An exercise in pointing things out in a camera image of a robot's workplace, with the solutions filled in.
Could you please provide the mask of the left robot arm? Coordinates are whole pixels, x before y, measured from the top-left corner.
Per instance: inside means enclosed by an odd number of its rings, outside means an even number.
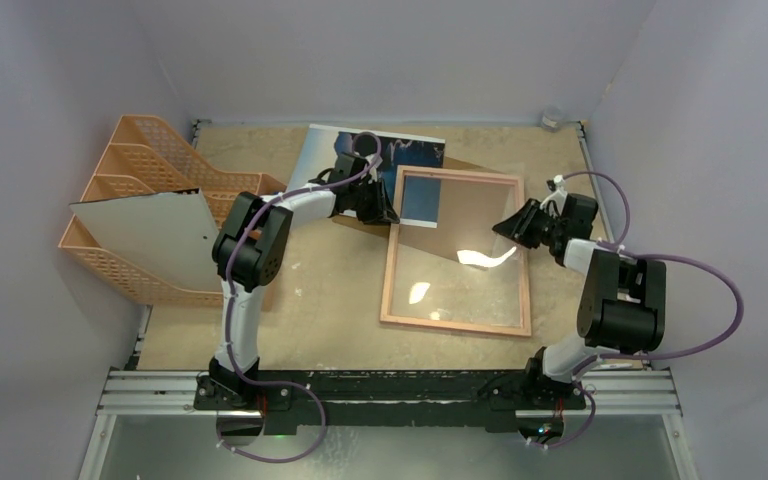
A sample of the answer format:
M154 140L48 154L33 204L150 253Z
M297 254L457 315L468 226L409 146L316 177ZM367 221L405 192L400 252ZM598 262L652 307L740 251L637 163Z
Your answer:
M258 196L239 194L212 248L223 287L222 337L208 368L219 398L244 409L271 381L257 377L258 329L265 289L279 273L293 230L347 210L366 225L400 219L377 169L378 154L341 153L304 185Z

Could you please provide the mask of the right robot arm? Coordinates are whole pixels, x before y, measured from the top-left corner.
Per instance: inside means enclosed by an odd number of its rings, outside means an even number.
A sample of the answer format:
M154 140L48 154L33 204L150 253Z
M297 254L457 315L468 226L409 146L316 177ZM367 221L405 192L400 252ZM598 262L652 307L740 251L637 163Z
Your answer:
M547 247L556 263L585 278L576 330L543 347L524 369L521 392L536 407L568 398L578 374L616 354L648 353L665 334L664 262L634 259L592 240L595 199L554 193L528 200L493 232L521 247Z

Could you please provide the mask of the ocean cliff photo print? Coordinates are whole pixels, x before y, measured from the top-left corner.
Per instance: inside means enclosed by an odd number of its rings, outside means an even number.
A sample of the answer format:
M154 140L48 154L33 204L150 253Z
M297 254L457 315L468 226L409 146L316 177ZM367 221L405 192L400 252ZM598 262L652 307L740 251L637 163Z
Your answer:
M334 166L340 153L349 151L369 159L376 153L382 157L378 176L383 180L389 200L394 201L398 168L441 168L445 141L382 131L365 136L360 129L311 124L287 188L300 188L321 171ZM423 228L437 227L441 189L442 183L437 179L406 178L398 207L401 223Z

